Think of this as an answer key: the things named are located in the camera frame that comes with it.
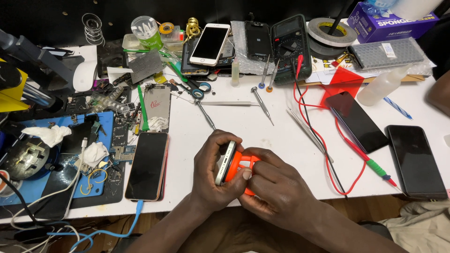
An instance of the phone battery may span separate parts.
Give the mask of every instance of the phone battery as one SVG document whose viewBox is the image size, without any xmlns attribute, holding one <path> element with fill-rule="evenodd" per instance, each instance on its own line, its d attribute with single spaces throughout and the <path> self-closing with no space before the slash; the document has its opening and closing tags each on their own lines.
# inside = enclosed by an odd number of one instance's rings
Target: phone battery
<svg viewBox="0 0 450 253">
<path fill-rule="evenodd" d="M 354 56 L 354 65 L 361 69 L 394 67 L 424 61 L 424 52 L 413 38 L 351 45 L 348 50 Z"/>
</svg>

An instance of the white fabric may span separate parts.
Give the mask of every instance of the white fabric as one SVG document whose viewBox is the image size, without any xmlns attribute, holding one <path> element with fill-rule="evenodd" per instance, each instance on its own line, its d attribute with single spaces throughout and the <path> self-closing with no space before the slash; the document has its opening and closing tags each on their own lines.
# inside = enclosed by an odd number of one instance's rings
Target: white fabric
<svg viewBox="0 0 450 253">
<path fill-rule="evenodd" d="M 412 202 L 400 218 L 380 221 L 394 242 L 411 253 L 450 252 L 450 201 Z"/>
<path fill-rule="evenodd" d="M 97 166 L 103 158 L 109 156 L 109 152 L 105 145 L 101 142 L 93 142 L 84 152 L 83 162 L 91 167 Z"/>
<path fill-rule="evenodd" d="M 63 140 L 64 136 L 72 134 L 72 130 L 64 126 L 48 127 L 27 127 L 22 130 L 22 133 L 37 136 L 49 147 L 53 148 L 56 144 Z"/>
<path fill-rule="evenodd" d="M 169 121 L 166 118 L 156 116 L 149 119 L 147 122 L 148 128 L 156 132 L 161 132 L 162 127 L 166 126 L 169 123 Z"/>
</svg>

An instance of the green spudger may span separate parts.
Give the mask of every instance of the green spudger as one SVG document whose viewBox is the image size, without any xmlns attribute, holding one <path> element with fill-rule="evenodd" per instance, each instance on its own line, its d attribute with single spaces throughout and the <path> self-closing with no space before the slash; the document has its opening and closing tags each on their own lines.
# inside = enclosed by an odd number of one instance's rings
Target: green spudger
<svg viewBox="0 0 450 253">
<path fill-rule="evenodd" d="M 142 119 L 144 120 L 144 122 L 142 123 L 142 131 L 148 131 L 148 130 L 150 130 L 149 122 L 147 119 L 147 112 L 145 111 L 144 98 L 142 97 L 142 91 L 140 89 L 140 85 L 138 85 L 138 93 L 139 93 L 139 101 L 141 102 Z"/>
</svg>

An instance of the green probe handle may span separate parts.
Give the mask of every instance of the green probe handle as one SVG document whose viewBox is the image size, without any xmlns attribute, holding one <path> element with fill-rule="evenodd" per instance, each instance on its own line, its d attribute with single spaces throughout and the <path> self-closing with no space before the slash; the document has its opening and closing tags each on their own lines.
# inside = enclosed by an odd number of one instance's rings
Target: green probe handle
<svg viewBox="0 0 450 253">
<path fill-rule="evenodd" d="M 144 120 L 144 122 L 142 123 L 142 131 L 148 131 L 150 130 L 149 122 L 147 119 L 147 112 L 145 111 L 144 98 L 142 97 L 140 85 L 138 85 L 138 94 L 139 94 L 139 101 L 141 102 L 142 119 Z"/>
<path fill-rule="evenodd" d="M 175 67 L 173 63 L 169 62 L 169 64 L 172 66 L 172 69 L 176 72 L 176 74 L 181 78 L 183 82 L 188 81 L 188 79 L 181 74 L 181 72 L 177 69 L 177 67 Z"/>
<path fill-rule="evenodd" d="M 386 171 L 384 171 L 374 160 L 370 159 L 369 161 L 366 162 L 367 165 L 369 165 L 369 167 L 371 167 L 373 169 L 373 171 L 375 171 L 375 173 L 377 173 L 379 176 L 384 176 L 386 175 Z"/>
</svg>

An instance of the sponge box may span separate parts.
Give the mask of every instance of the sponge box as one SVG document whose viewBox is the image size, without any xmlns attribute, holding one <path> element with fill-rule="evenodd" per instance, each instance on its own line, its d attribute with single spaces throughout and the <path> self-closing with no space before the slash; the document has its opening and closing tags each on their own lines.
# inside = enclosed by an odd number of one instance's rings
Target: sponge box
<svg viewBox="0 0 450 253">
<path fill-rule="evenodd" d="M 404 20 L 389 13 L 386 13 L 389 17 L 368 15 L 364 12 L 362 3 L 358 3 L 347 23 L 358 34 L 360 43 L 369 43 L 409 37 L 418 39 L 439 20 L 434 13 L 417 21 Z"/>
</svg>

